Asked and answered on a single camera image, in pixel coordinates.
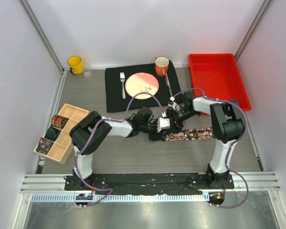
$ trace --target white wall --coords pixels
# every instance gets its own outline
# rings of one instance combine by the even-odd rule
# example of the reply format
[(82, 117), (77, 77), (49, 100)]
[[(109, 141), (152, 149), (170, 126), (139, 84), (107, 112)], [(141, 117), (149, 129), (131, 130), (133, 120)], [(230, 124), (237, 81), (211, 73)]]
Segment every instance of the white wall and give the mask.
[(273, 1), (239, 67), (262, 162), (275, 171), (286, 198), (286, 0)]
[(25, 173), (36, 166), (59, 72), (16, 0), (0, 0), (0, 229), (10, 228)]
[(61, 63), (187, 65), (190, 53), (235, 53), (262, 0), (29, 0)]

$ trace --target black placemat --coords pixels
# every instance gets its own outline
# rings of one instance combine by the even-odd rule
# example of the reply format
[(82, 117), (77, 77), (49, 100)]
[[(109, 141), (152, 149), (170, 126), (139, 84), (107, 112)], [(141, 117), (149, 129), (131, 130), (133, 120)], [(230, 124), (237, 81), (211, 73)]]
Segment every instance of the black placemat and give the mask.
[[(159, 77), (156, 74), (155, 64), (141, 64), (133, 66), (125, 66), (118, 68), (107, 68), (105, 71), (105, 88), (106, 88), (106, 107), (108, 113), (126, 111), (127, 105), (131, 100), (131, 96), (125, 91), (126, 98), (122, 98), (122, 83), (120, 79), (120, 73), (124, 72), (125, 82), (127, 79), (136, 73), (149, 73), (156, 77), (159, 82), (159, 90), (155, 94), (155, 97), (159, 100), (160, 104), (166, 106), (170, 99), (170, 92), (165, 82), (165, 77)], [(170, 81), (173, 95), (180, 92), (180, 86), (174, 68), (173, 63), (170, 61), (167, 76)], [(177, 96), (177, 103), (182, 102), (181, 96)], [(139, 109), (141, 107), (154, 107), (158, 106), (158, 103), (153, 99), (134, 99), (130, 106), (130, 110)]]

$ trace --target pink plate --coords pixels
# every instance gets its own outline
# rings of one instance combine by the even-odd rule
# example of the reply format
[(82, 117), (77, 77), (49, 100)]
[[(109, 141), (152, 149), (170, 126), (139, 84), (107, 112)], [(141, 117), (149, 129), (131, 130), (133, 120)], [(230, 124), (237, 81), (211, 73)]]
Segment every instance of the pink plate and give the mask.
[[(131, 97), (140, 92), (155, 95), (159, 89), (159, 82), (153, 75), (148, 73), (136, 73), (127, 79), (125, 89)], [(150, 97), (149, 94), (140, 94), (136, 99), (149, 99)]]

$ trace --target red plastic container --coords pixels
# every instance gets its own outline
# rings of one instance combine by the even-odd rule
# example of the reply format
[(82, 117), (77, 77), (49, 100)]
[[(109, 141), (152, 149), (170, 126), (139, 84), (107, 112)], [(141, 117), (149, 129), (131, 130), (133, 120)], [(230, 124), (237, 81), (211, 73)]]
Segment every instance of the red plastic container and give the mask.
[[(192, 87), (204, 89), (205, 95), (218, 99), (236, 99), (244, 111), (251, 105), (232, 54), (190, 54)], [(196, 90), (195, 95), (202, 95)]]

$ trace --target wooden compartment organizer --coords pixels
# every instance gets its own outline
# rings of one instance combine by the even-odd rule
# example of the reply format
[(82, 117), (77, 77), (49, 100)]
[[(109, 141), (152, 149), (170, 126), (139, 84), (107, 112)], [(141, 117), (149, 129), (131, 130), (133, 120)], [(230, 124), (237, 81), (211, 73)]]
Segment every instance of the wooden compartment organizer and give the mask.
[(47, 154), (39, 153), (36, 151), (38, 145), (35, 147), (34, 152), (51, 159), (53, 161), (65, 164), (68, 156), (70, 155), (73, 145), (71, 143), (70, 131), (77, 125), (84, 117), (87, 116), (89, 111), (72, 106), (70, 104), (65, 104), (59, 111), (58, 115), (69, 118), (66, 125), (61, 130), (58, 138), (55, 140), (54, 144), (50, 148)]

